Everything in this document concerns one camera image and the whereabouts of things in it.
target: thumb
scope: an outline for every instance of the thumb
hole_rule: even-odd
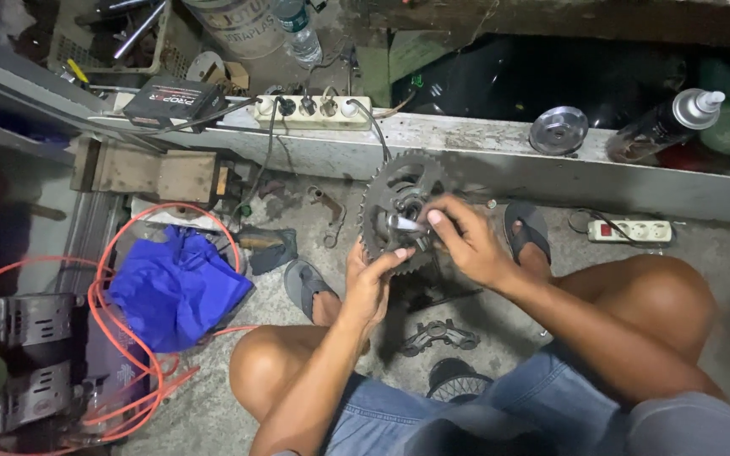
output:
[[[463,240],[458,231],[455,230],[455,225],[452,224],[452,220],[445,216],[443,212],[438,209],[430,209],[427,212],[427,221],[432,225],[432,229],[438,233],[438,237],[444,242],[444,245],[452,252],[460,252],[465,248],[469,248],[469,244]]]
[[[365,268],[362,275],[368,282],[378,283],[385,273],[403,263],[413,253],[415,253],[414,248],[398,248],[393,252],[385,252]]]

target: white power strip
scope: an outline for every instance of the white power strip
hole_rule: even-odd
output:
[[[667,243],[672,241],[672,226],[665,220],[611,220],[638,243]],[[587,238],[594,243],[628,243],[612,226],[601,220],[587,224]]]
[[[252,116],[258,121],[261,128],[269,128],[272,119],[272,107],[275,104],[275,95],[258,96],[262,100],[254,105]],[[354,99],[362,103],[368,112],[372,110],[368,97],[327,97],[317,95],[309,97],[314,103],[314,113],[309,115],[302,106],[302,95],[282,95],[288,100],[287,108],[278,103],[275,114],[275,128],[295,128],[301,130],[370,130],[370,119],[362,109],[354,103]]]

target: knee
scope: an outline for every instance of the knee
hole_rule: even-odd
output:
[[[637,287],[665,311],[710,320],[717,304],[708,282],[684,260],[663,255],[636,255],[631,258]]]
[[[229,358],[229,388],[257,420],[269,412],[286,369],[286,349],[272,326],[241,337]]]

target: bucket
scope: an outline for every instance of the bucket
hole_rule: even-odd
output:
[[[238,58],[258,58],[285,36],[270,0],[182,0],[213,38]]]

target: blue plastic bag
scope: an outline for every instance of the blue plastic bag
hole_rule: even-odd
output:
[[[156,353],[186,350],[238,304],[252,283],[192,228],[139,239],[109,287],[131,330]]]

